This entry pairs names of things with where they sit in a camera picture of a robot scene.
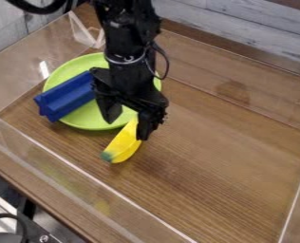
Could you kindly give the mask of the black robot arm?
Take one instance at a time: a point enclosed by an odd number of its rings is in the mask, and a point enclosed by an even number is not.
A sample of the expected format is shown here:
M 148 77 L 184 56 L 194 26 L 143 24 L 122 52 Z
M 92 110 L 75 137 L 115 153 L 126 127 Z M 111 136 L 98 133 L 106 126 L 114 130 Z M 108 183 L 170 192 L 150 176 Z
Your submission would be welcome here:
M 136 111 L 136 139 L 147 140 L 163 123 L 168 106 L 154 84 L 164 78 L 156 73 L 156 56 L 163 54 L 155 42 L 162 18 L 151 0 L 92 0 L 91 4 L 104 31 L 108 64 L 90 70 L 100 114 L 106 122 L 114 122 L 123 107 Z

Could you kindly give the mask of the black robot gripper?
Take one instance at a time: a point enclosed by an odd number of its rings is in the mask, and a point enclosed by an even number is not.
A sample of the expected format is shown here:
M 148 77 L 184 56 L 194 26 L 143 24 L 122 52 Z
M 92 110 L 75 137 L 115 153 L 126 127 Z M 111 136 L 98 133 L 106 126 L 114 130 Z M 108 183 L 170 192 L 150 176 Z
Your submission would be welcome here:
M 122 106 L 138 112 L 136 139 L 148 140 L 163 124 L 168 101 L 155 87 L 155 57 L 134 63 L 108 63 L 107 68 L 92 67 L 92 91 L 103 120 L 112 123 L 122 114 Z

